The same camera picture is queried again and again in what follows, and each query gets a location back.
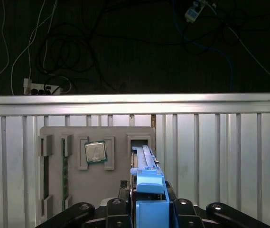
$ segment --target black cable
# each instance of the black cable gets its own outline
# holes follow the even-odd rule
[[[102,16],[104,15],[104,11],[105,11],[108,3],[109,3],[109,0],[104,0],[104,4],[102,6],[102,9],[100,10],[100,13],[97,17],[97,20],[95,21],[95,24],[93,25],[93,28],[88,36],[88,40],[91,40],[93,38],[93,35],[94,35],[95,31],[97,30],[97,27],[102,19]]]
[[[81,33],[81,35],[68,35],[68,34],[63,34],[63,33],[54,33],[56,31],[56,29],[64,27],[64,26],[71,26],[73,28],[76,29],[76,31],[79,33]],[[54,57],[54,53],[53,53],[53,49],[54,48],[54,44],[52,43],[50,45],[50,58],[52,59],[54,66],[52,68],[43,68],[43,63],[42,63],[42,53],[43,53],[43,49],[44,49],[44,45],[46,44],[46,41],[49,40],[50,38],[57,38],[57,41],[54,42],[63,42],[59,48],[59,53],[57,58]],[[92,63],[87,66],[85,69],[81,69],[78,70],[75,68],[75,66],[79,63],[80,61],[80,57],[76,58],[76,61],[72,64],[72,65],[68,65],[67,64],[67,60],[70,56],[70,47],[67,46],[67,56],[63,55],[63,49],[66,46],[66,44],[68,42],[72,42],[73,44],[78,44],[78,45],[82,45],[85,46],[88,54],[90,55],[91,59],[92,59]],[[95,67],[99,78],[100,78],[100,86],[102,87],[102,82],[104,82],[110,89],[117,91],[113,86],[111,86],[110,83],[108,83],[103,74],[101,73],[100,67],[99,67],[99,63],[97,61],[96,55],[94,53],[93,47],[91,46],[88,38],[86,37],[85,33],[76,25],[74,24],[70,24],[70,23],[61,23],[56,25],[55,27],[53,27],[49,33],[49,35],[45,38],[45,40],[42,42],[38,55],[37,55],[37,59],[36,59],[36,67],[38,69],[38,71],[42,74],[50,74],[50,73],[54,73],[59,69],[69,69],[71,71],[74,72],[78,72],[78,73],[83,73],[86,72],[90,69],[92,69],[92,67]]]

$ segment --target power strip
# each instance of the power strip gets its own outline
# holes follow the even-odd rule
[[[32,83],[31,79],[25,78],[23,82],[24,95],[44,95],[44,84]],[[61,88],[57,85],[45,85],[49,95],[60,95]]]
[[[205,0],[195,0],[193,5],[187,10],[184,17],[187,22],[194,23],[198,18],[199,14],[202,12],[206,5]]]

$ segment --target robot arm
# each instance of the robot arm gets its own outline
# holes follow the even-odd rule
[[[37,228],[270,228],[223,203],[206,210],[178,199],[148,146],[133,147],[130,180],[122,180],[117,198],[97,209],[77,203]]]

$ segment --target white cable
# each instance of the white cable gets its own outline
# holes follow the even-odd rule
[[[54,4],[53,13],[52,13],[51,18],[50,18],[50,23],[49,23],[49,26],[48,26],[47,34],[49,34],[51,25],[53,23],[53,18],[54,18],[54,13],[55,13],[55,10],[56,10],[56,7],[57,7],[57,3],[58,3],[58,0],[56,0],[55,1],[55,4]],[[43,66],[43,69],[45,67],[45,59],[46,59],[46,55],[47,55],[47,48],[48,48],[48,39],[46,39],[45,54],[44,54],[43,65],[42,65]]]
[[[37,20],[37,26],[36,26],[36,29],[34,29],[34,30],[33,30],[33,32],[32,32],[32,33],[31,33],[31,35],[30,35],[28,45],[29,45],[31,42],[34,42],[34,41],[35,41],[36,34],[37,34],[37,27],[39,26],[40,17],[41,17],[41,13],[42,13],[42,10],[43,10],[44,5],[45,5],[45,1],[46,1],[46,0],[43,0],[42,6],[41,6],[41,9],[40,9],[40,12],[39,12],[38,20]],[[28,78],[30,79],[30,77],[31,77],[31,59],[30,59],[30,48],[28,48],[28,49],[27,49],[27,51],[28,51],[28,58],[29,58],[29,77],[28,77]]]
[[[6,20],[6,12],[5,12],[4,0],[2,0],[2,4],[3,4],[3,22],[2,22],[2,30],[1,30],[1,32],[2,32],[2,37],[3,37],[5,48],[6,48],[7,63],[5,65],[5,67],[0,71],[0,75],[3,73],[4,70],[6,70],[6,68],[9,65],[9,52],[8,52],[8,47],[7,47],[6,39],[5,39],[5,36],[4,36],[4,25],[5,25],[5,20]]]
[[[49,15],[43,22],[41,22],[36,28],[35,28],[35,30],[37,30],[41,25],[43,25],[50,17],[51,17],[51,15]],[[31,44],[33,43],[34,41],[32,40],[30,43],[29,43],[29,45],[19,54],[19,56],[16,58],[16,60],[14,61],[14,63],[12,64],[12,66],[11,66],[11,74],[10,74],[10,88],[11,88],[11,93],[12,93],[12,95],[14,95],[14,93],[13,93],[13,87],[12,87],[12,78],[13,78],[13,69],[14,69],[14,67],[15,67],[15,64],[16,64],[16,62],[18,61],[18,59],[21,57],[21,55],[31,46]]]
[[[206,2],[207,6],[209,8],[211,8],[211,10],[214,12],[214,14],[217,16],[217,12],[216,10],[208,3]],[[261,66],[261,68],[268,74],[270,75],[270,72],[257,60],[257,58],[249,51],[249,49],[245,46],[245,44],[243,43],[243,41],[239,38],[239,36],[237,35],[237,33],[231,29],[231,27],[229,27],[229,30],[237,37],[237,39],[239,39],[239,42],[242,44],[242,46],[244,47],[244,49],[250,54],[250,56],[252,56],[252,58],[256,61],[256,63],[258,63],[259,66]]]

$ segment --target tangled wires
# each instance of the tangled wires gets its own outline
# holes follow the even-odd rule
[[[185,26],[185,29],[183,31],[183,37],[182,37],[184,50],[191,55],[201,55],[209,50],[209,48],[215,43],[215,41],[218,39],[219,36],[222,37],[222,40],[224,41],[224,43],[226,45],[235,46],[239,43],[242,32],[265,32],[265,31],[270,30],[270,23],[265,28],[245,28],[249,24],[250,21],[268,17],[268,16],[270,16],[270,13],[258,15],[258,16],[250,16],[247,14],[247,12],[245,10],[238,7],[236,0],[233,1],[233,4],[234,4],[234,6],[229,11],[225,11],[219,5],[217,5],[217,7],[216,7],[217,15],[198,17],[197,20],[215,19],[219,22],[219,25],[217,27],[215,27],[214,29],[206,32],[205,34],[203,34],[203,35],[201,35],[193,40],[186,41],[184,39],[184,36],[185,36],[185,33],[188,30],[188,28],[191,26],[191,24],[188,23]],[[231,29],[233,29],[233,31],[235,31],[235,33],[238,36],[238,37],[236,37],[236,39],[228,40],[227,35],[226,35],[226,30],[229,31],[228,28],[231,28]],[[193,43],[193,41],[202,39],[202,38],[207,37],[211,34],[214,34],[214,36],[206,49],[204,49],[203,51],[198,52],[198,53],[189,50],[188,45]]]
[[[58,29],[61,31],[64,28],[66,33],[56,33]],[[49,59],[51,61],[48,66],[44,66],[43,50],[47,42],[50,44]],[[94,67],[100,78],[100,86],[102,87],[104,82],[111,90],[116,90],[104,79],[88,37],[74,24],[61,23],[50,30],[39,48],[36,67],[40,73],[46,75],[56,73],[62,69],[84,73]]]

